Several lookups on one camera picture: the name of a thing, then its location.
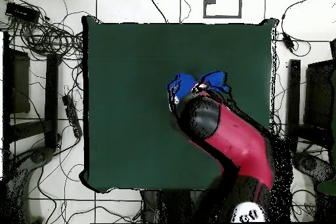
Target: green mat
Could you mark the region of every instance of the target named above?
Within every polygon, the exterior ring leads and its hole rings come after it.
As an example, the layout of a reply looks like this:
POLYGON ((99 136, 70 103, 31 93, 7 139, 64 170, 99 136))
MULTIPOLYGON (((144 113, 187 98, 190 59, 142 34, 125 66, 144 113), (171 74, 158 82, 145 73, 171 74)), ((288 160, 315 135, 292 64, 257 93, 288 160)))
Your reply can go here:
POLYGON ((272 29, 245 24, 97 24, 87 17, 85 178, 99 191, 206 189, 218 163, 171 127, 167 84, 228 74, 237 105, 269 127, 272 29))

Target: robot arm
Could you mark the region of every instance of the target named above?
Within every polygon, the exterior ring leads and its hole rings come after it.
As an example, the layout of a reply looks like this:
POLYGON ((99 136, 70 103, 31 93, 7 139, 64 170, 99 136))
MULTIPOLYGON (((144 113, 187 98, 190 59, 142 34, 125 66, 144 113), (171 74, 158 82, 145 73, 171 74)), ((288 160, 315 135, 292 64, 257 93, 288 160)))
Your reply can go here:
POLYGON ((173 110, 190 142, 221 165, 222 184, 206 198, 208 210, 212 214, 220 210, 226 222, 266 221, 274 182, 268 140, 247 123, 245 114, 233 111, 232 102, 225 104, 213 90, 191 92, 173 110))

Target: black bar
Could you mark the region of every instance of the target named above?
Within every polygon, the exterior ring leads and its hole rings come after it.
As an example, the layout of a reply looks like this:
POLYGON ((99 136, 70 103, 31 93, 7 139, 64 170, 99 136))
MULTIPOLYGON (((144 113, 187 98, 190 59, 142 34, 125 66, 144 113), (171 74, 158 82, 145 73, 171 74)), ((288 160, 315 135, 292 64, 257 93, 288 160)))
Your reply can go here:
POLYGON ((36 122, 28 122, 28 123, 19 123, 16 125, 10 126, 10 137, 11 142, 19 141, 34 135, 38 135, 44 132, 52 130, 51 121, 42 120, 36 122))
POLYGON ((314 145, 322 146, 324 148, 333 146, 333 134, 330 129, 300 125, 297 134, 300 138, 312 141, 314 145))
POLYGON ((297 151, 300 116, 301 61, 289 60, 286 139, 292 152, 297 151))
POLYGON ((336 39, 330 43, 330 50, 333 60, 336 60, 336 39))
POLYGON ((45 74, 45 119, 51 121, 51 131, 45 133, 45 146, 56 150, 58 126, 58 65, 60 57, 57 54, 47 56, 47 71, 45 74))

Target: blue cloth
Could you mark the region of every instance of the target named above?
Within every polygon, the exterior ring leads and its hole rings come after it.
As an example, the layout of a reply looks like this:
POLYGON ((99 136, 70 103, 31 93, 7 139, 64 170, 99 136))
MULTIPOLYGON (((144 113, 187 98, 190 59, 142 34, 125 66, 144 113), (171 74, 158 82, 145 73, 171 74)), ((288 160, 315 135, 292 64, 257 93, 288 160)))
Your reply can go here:
POLYGON ((228 93, 230 91, 229 86, 225 85, 226 82, 226 74, 225 72, 209 72, 207 74, 202 75, 199 78, 200 82, 204 82, 207 86, 218 92, 218 93, 228 93))
POLYGON ((218 71, 208 72, 202 75, 197 81, 190 74, 177 74, 174 80, 168 84, 168 93, 173 92, 175 94, 175 104, 178 104, 199 82, 205 83, 208 88, 218 93, 228 93, 230 90, 229 86, 225 85, 226 73, 218 71))

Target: white label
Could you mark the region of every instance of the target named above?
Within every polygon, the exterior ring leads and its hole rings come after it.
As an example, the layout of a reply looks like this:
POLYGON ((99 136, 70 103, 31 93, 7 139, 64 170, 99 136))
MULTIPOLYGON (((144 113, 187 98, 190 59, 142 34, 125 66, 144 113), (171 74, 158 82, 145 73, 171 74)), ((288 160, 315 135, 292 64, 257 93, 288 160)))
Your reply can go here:
POLYGON ((264 210, 256 203, 244 202, 236 206, 231 222, 266 222, 264 210))

